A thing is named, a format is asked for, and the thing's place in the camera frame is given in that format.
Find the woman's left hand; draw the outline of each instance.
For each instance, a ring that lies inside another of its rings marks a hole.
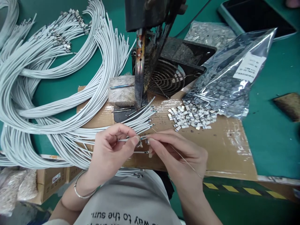
[[[94,152],[87,178],[95,188],[104,184],[114,175],[133,154],[135,146],[140,141],[136,132],[122,123],[117,123],[96,134]]]

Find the silver bangle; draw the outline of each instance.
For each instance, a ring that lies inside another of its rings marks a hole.
[[[77,186],[77,181],[78,181],[78,179],[79,179],[80,176],[83,175],[86,171],[83,171],[83,172],[78,176],[78,178],[76,179],[75,184],[74,184],[74,190],[75,190],[75,193],[77,194],[77,196],[78,196],[79,198],[83,198],[83,199],[90,198],[90,197],[91,197],[93,194],[95,194],[95,192],[96,192],[96,190],[95,190],[95,191],[93,191],[91,194],[89,194],[89,195],[87,195],[87,196],[81,196],[80,194],[78,194],[78,192],[77,192],[77,190],[76,190],[76,186]]]

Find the black screen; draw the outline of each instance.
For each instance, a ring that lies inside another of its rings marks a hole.
[[[275,38],[292,34],[296,29],[263,0],[230,0],[223,6],[245,32],[276,28]]]

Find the wire bundle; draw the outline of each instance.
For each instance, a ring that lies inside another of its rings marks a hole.
[[[107,101],[109,79],[122,72],[132,47],[129,49],[128,38],[118,35],[118,30],[113,28],[101,1],[89,1],[84,13],[92,17],[92,24],[88,29],[84,25],[75,26],[76,22],[82,21],[71,10],[63,13],[50,26],[41,28],[27,42],[18,44],[13,51],[4,54],[0,66],[0,119],[5,122],[1,147],[7,159],[0,157],[0,165],[10,161],[14,165],[35,169],[71,165],[83,169],[89,167],[92,152],[88,150],[87,144],[93,145],[96,133],[107,127],[80,127]],[[69,41],[83,35],[87,30],[90,34],[80,51],[68,62],[49,69],[56,57],[71,54]],[[97,46],[102,54],[102,64],[83,91],[41,107],[32,104],[32,96],[41,78],[72,74],[92,57]],[[91,99],[86,106],[66,121],[51,116],[75,107],[89,98]],[[124,123],[138,134],[149,129],[152,126],[150,116],[156,112],[150,105],[151,102]],[[37,124],[30,123],[29,118],[35,118]],[[37,155],[32,147],[30,134],[46,134],[65,161],[46,160]],[[117,175],[132,175],[138,170],[128,173],[124,171],[123,169]]]
[[[7,15],[3,27],[0,31],[0,50],[4,43],[11,36],[14,26],[19,17],[18,0],[0,0],[0,9],[8,7]]]

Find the bag of beige granules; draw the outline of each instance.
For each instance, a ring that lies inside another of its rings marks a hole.
[[[11,216],[17,203],[19,187],[24,180],[26,171],[6,170],[7,178],[0,189],[0,214]]]
[[[26,176],[19,187],[18,201],[27,201],[38,195],[37,190],[37,171],[26,169]]]

